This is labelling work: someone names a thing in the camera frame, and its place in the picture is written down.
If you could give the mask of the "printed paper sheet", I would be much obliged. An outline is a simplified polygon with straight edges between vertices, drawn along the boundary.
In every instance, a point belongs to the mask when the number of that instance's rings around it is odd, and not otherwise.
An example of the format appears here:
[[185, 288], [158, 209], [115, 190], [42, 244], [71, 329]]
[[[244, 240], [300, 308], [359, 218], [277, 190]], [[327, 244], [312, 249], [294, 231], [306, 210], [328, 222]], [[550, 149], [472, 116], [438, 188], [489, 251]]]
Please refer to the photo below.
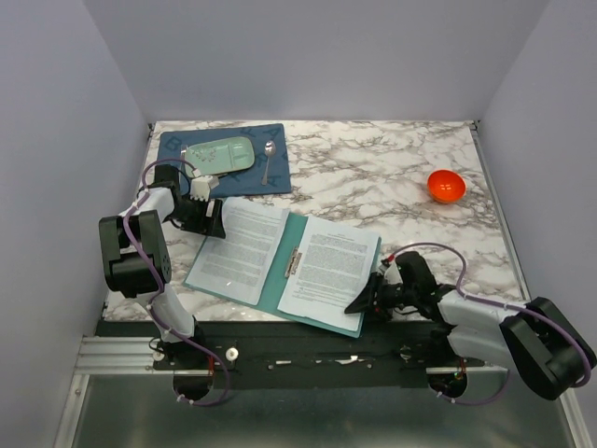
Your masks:
[[284, 208], [226, 199], [222, 209], [226, 236], [204, 240], [185, 285], [246, 305], [258, 304], [288, 216]]
[[380, 243], [375, 231], [309, 217], [278, 310], [296, 320], [359, 337], [364, 315], [345, 310], [375, 270]]

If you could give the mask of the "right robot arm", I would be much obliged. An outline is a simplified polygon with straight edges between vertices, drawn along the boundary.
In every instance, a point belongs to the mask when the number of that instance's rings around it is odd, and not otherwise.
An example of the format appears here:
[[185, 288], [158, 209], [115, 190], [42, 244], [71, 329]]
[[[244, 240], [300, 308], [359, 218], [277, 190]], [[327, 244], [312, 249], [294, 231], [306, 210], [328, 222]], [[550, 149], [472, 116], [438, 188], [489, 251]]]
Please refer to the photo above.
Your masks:
[[434, 362], [485, 361], [517, 374], [542, 399], [583, 386], [596, 366], [593, 350], [552, 301], [474, 299], [459, 284], [439, 283], [416, 251], [384, 259], [344, 312], [387, 322], [405, 307], [436, 323], [428, 344]]

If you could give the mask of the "teal file folder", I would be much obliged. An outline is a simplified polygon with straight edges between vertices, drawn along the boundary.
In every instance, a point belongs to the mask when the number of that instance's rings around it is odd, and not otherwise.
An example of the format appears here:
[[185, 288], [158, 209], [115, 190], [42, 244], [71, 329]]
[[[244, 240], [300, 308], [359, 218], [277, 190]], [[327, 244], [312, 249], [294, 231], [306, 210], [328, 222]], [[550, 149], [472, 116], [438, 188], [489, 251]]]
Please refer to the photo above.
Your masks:
[[[246, 305], [242, 303], [243, 305], [258, 309], [259, 311], [270, 315], [276, 315], [284, 319], [312, 325], [306, 321], [296, 320], [295, 318], [285, 315], [278, 310], [278, 303], [284, 292], [288, 279], [285, 278], [285, 268], [293, 248], [299, 246], [308, 218], [309, 217], [297, 215], [289, 211], [289, 216], [285, 224], [285, 230], [277, 252], [273, 258], [271, 268], [265, 281], [265, 286], [261, 292], [260, 300], [256, 305]], [[315, 327], [326, 329], [319, 325], [316, 325]]]

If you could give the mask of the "printed paper sheet bottom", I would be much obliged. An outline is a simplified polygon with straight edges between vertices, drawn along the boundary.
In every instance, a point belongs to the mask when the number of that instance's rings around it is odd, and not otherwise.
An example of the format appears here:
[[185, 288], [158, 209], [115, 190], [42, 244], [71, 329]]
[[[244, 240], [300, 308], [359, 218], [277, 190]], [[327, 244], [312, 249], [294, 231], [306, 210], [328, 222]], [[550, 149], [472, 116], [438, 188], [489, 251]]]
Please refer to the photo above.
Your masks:
[[345, 310], [375, 270], [380, 243], [375, 231], [309, 217], [278, 310], [296, 320], [359, 337], [364, 315]]

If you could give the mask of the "metal folder clip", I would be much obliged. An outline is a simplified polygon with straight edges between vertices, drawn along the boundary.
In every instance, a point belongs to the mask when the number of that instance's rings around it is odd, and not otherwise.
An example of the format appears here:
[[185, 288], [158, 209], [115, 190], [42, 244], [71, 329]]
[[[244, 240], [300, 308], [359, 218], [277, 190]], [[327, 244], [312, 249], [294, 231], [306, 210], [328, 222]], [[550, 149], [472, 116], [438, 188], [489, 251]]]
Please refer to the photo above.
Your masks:
[[302, 253], [299, 251], [299, 248], [297, 246], [294, 247], [285, 268], [285, 278], [289, 278], [291, 275], [294, 275], [296, 273], [301, 256]]

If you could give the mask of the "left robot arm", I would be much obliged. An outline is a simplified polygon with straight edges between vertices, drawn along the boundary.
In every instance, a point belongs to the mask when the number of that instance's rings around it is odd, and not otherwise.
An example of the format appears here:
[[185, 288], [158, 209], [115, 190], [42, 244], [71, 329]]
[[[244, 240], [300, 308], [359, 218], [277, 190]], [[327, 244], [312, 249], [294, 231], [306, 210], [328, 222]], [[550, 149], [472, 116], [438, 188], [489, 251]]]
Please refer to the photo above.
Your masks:
[[171, 285], [163, 225], [171, 222], [181, 231], [224, 239], [223, 201], [211, 197], [218, 184], [217, 176], [203, 174], [187, 161], [156, 161], [141, 174], [132, 204], [98, 224], [108, 288], [146, 310], [160, 332], [155, 351], [188, 369], [203, 362], [213, 367], [217, 360]]

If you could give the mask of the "printed paper sheet top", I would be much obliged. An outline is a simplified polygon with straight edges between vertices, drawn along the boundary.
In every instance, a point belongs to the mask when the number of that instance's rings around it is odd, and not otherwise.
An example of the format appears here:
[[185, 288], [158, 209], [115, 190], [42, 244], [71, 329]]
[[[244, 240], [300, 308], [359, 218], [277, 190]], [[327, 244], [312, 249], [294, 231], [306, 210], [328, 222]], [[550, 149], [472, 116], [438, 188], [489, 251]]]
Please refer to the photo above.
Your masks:
[[288, 216], [284, 208], [226, 199], [222, 209], [226, 236], [204, 240], [185, 285], [246, 305], [258, 304]]

